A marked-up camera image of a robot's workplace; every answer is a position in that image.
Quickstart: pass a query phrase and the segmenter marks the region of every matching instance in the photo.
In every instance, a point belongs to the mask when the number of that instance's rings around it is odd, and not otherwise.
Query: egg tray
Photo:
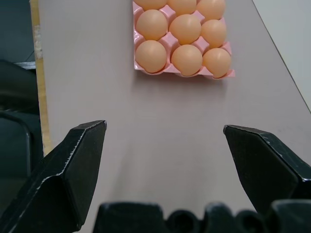
[[[159,9],[159,11],[164,14],[165,18],[168,21],[168,25],[170,27],[170,24],[176,18],[175,11],[172,10],[171,7],[169,7],[169,5],[164,6],[163,8]],[[213,80],[220,80],[220,79],[227,78],[227,77],[235,77],[235,71],[231,69],[223,77],[216,79],[216,78],[213,77],[213,74],[211,72],[209,72],[208,69],[206,67],[204,67],[204,66],[202,66],[200,68],[200,70],[197,73],[195,73],[194,75],[183,76],[180,73],[180,71],[171,63],[171,57],[172,57],[173,52],[178,47],[180,47],[181,45],[178,43],[178,40],[170,32],[167,32],[164,37],[162,37],[161,39],[158,40],[158,42],[161,43],[164,46],[164,48],[165,48],[165,50],[167,52],[167,62],[166,62],[166,65],[164,66],[164,68],[161,71],[159,71],[157,73],[148,73],[148,72],[146,72],[135,60],[135,51],[136,51],[136,49],[138,48],[138,46],[141,43],[146,41],[145,38],[136,31],[136,23],[138,21],[138,18],[141,16],[141,14],[143,12],[144,12],[143,8],[138,6],[135,2],[133,2],[133,14],[134,14],[134,24],[133,24],[134,25],[134,69],[135,70],[140,70],[140,71],[142,71],[142,72],[144,72],[146,74],[149,74],[149,75],[159,75],[159,74],[162,74],[162,73],[174,73],[174,74],[176,74],[178,76],[187,77],[187,78],[188,77],[197,76],[197,75],[202,75],[202,76],[204,76],[204,77],[206,77],[208,79],[213,79]],[[195,11],[192,15],[198,17],[200,22],[201,22],[201,24],[203,24],[205,22],[205,17],[203,15],[201,15],[200,12]],[[225,24],[225,19],[224,18],[220,19],[220,21]],[[196,41],[194,41],[192,43],[192,45],[196,46],[200,50],[202,55],[205,54],[209,50],[209,43],[201,36]],[[230,55],[232,55],[231,46],[230,46],[229,42],[224,42],[223,45],[220,48],[226,50]]]

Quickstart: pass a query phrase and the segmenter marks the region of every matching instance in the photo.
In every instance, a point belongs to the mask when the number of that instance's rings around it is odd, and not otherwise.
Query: brown egg
[[[214,75],[214,78],[221,78],[230,69],[231,56],[224,49],[211,49],[204,54],[203,65]]]
[[[191,76],[202,67],[202,54],[196,46],[182,45],[172,55],[172,64],[183,76]]]
[[[134,2],[141,6],[144,11],[159,10],[167,4],[167,0],[134,0]]]
[[[202,25],[201,36],[209,43],[210,48],[218,48],[227,37],[227,29],[221,21],[212,19]]]
[[[136,30],[146,40],[159,40],[168,30],[165,16],[157,10],[145,11],[137,20]]]
[[[177,16],[192,14],[196,10],[196,0],[168,0],[168,5]]]
[[[225,0],[201,0],[197,10],[205,17],[205,20],[221,19],[225,12]]]
[[[166,65],[167,53],[161,43],[147,40],[138,46],[135,60],[147,72],[157,73]]]
[[[182,15],[171,23],[169,31],[181,45],[191,44],[201,34],[201,23],[194,15]]]

